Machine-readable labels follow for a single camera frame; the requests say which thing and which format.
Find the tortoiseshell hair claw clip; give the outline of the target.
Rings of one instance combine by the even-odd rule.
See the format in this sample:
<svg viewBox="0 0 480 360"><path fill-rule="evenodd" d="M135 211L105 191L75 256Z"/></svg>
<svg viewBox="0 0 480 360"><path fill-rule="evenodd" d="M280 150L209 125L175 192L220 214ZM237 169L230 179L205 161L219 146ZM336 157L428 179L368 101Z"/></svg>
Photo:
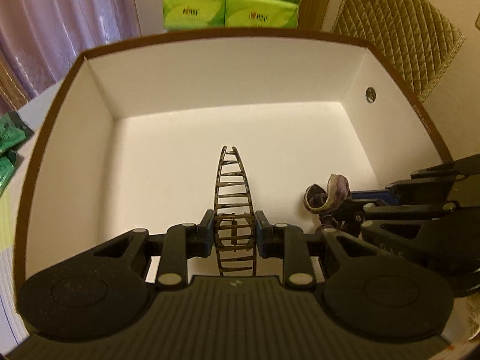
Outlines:
<svg viewBox="0 0 480 360"><path fill-rule="evenodd" d="M234 146L222 148L216 171L214 242L221 276L256 276L256 218L247 173Z"/></svg>

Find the brown cardboard box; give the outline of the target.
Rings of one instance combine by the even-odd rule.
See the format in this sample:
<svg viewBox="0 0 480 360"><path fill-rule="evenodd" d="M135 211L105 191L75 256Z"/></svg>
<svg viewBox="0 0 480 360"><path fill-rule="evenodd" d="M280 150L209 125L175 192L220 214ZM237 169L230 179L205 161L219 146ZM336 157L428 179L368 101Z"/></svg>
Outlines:
<svg viewBox="0 0 480 360"><path fill-rule="evenodd" d="M228 28L87 50L22 111L13 283L131 228L162 233L213 204L236 147L254 205L309 230L304 188L371 189L448 162L417 96L377 47L298 29Z"/></svg>

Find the quilted chair back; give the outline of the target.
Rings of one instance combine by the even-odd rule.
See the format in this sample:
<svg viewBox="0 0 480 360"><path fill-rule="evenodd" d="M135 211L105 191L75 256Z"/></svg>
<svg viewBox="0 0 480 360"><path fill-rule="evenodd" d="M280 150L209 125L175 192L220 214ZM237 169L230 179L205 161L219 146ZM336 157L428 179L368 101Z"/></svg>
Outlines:
<svg viewBox="0 0 480 360"><path fill-rule="evenodd" d="M332 30L377 47L420 102L465 42L429 0L341 0Z"/></svg>

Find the green wet wipes pack lower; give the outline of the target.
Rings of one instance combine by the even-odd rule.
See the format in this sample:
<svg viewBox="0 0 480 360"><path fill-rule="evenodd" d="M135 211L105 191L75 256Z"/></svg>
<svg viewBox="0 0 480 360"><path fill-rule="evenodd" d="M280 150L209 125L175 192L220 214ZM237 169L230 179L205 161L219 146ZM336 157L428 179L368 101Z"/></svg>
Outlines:
<svg viewBox="0 0 480 360"><path fill-rule="evenodd" d="M3 194L16 172L17 158L18 154L14 150L8 150L0 158L0 195Z"/></svg>

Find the green wet wipes pack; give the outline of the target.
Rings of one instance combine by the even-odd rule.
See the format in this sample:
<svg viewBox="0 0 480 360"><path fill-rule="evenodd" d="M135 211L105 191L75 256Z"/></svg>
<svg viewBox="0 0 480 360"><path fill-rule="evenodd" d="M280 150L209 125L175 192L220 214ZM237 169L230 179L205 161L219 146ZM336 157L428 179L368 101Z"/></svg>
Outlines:
<svg viewBox="0 0 480 360"><path fill-rule="evenodd" d="M8 150L0 158L0 195L3 194L16 172L17 158L18 154L14 150Z"/></svg>
<svg viewBox="0 0 480 360"><path fill-rule="evenodd" d="M5 155L22 142L30 139L34 131L20 118L16 111L9 111L0 121L0 154Z"/></svg>

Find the green wet wipes pack upper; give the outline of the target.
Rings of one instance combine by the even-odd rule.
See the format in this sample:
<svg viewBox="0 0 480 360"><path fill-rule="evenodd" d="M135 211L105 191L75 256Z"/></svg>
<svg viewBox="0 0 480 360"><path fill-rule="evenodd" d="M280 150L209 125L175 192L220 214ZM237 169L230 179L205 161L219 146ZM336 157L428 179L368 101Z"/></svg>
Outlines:
<svg viewBox="0 0 480 360"><path fill-rule="evenodd" d="M5 155L22 142L30 139L34 131L20 118L16 111L9 111L0 121L0 154Z"/></svg>

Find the purple curtain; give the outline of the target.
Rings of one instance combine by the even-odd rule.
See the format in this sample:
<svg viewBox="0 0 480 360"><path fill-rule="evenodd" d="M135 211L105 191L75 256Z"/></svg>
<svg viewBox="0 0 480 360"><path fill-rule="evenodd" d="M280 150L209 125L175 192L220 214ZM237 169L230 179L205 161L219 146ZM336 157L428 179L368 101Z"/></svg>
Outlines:
<svg viewBox="0 0 480 360"><path fill-rule="evenodd" d="M139 34L134 0L1 0L1 110L62 80L83 51Z"/></svg>

